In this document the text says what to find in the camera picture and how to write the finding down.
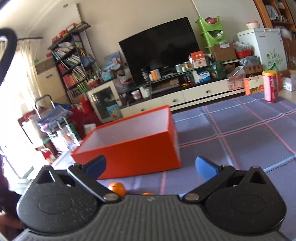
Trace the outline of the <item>plaid blue tablecloth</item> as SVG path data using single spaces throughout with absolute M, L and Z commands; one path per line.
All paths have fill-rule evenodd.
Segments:
M 295 104 L 278 97 L 267 102 L 262 92 L 172 114 L 181 167 L 158 173 L 99 179 L 122 183 L 129 194 L 186 194 L 204 183 L 196 171 L 198 156 L 236 170 L 260 167 L 287 206 L 280 232 L 295 239 Z M 54 163 L 65 170 L 75 161 L 66 152 Z

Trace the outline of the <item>red drink can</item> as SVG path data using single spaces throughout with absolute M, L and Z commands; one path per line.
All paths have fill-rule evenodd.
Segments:
M 273 70 L 265 70 L 262 72 L 264 99 L 267 102 L 276 102 L 278 96 L 278 73 Z

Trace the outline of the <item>white mini fridge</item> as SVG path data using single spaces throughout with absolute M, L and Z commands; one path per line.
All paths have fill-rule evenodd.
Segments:
M 262 69 L 287 70 L 287 58 L 279 29 L 256 28 L 237 33 L 238 40 L 251 47 L 260 59 Z

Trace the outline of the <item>white tv cabinet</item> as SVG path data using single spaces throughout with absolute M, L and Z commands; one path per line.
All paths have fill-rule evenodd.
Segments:
M 172 111 L 188 108 L 194 105 L 219 100 L 225 97 L 244 93 L 243 81 L 233 81 L 229 79 L 184 87 L 180 91 L 165 94 L 160 97 L 141 100 L 131 105 L 122 107 L 121 113 L 128 117 L 137 113 L 145 112 L 161 106 L 168 105 Z

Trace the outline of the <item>yellow orange near box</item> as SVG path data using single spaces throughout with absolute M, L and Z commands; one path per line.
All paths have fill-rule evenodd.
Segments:
M 109 184 L 108 189 L 123 198 L 126 195 L 126 188 L 120 182 L 113 182 Z

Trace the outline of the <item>green plastic rack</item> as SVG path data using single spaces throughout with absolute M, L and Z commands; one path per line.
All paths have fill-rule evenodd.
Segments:
M 219 16 L 216 16 L 215 18 L 199 18 L 196 20 L 196 24 L 201 31 L 200 35 L 202 39 L 206 43 L 206 53 L 211 53 L 211 47 L 214 47 L 215 45 L 226 44 L 228 42 L 224 34 Z

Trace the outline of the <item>orange cardboard box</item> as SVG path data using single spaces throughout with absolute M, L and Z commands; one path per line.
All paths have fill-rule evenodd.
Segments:
M 100 179 L 115 179 L 181 167 L 177 129 L 169 106 L 98 126 L 71 152 L 76 163 L 106 157 Z

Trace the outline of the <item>black flat television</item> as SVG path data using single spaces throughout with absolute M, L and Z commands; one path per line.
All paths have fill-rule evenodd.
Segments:
M 176 19 L 130 36 L 119 42 L 121 51 L 137 84 L 144 83 L 142 71 L 160 72 L 188 61 L 200 51 L 187 17 Z

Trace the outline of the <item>white glass door cabinet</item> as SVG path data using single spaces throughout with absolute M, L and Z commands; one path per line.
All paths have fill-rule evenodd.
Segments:
M 122 103 L 113 81 L 104 82 L 89 90 L 87 96 L 101 123 L 123 118 L 120 110 Z

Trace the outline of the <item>dark bookshelf with books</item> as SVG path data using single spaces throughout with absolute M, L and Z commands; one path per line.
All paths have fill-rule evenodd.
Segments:
M 67 99 L 74 99 L 88 92 L 89 83 L 95 80 L 95 59 L 86 52 L 81 33 L 90 28 L 85 21 L 72 24 L 52 40 L 48 48 L 52 54 Z

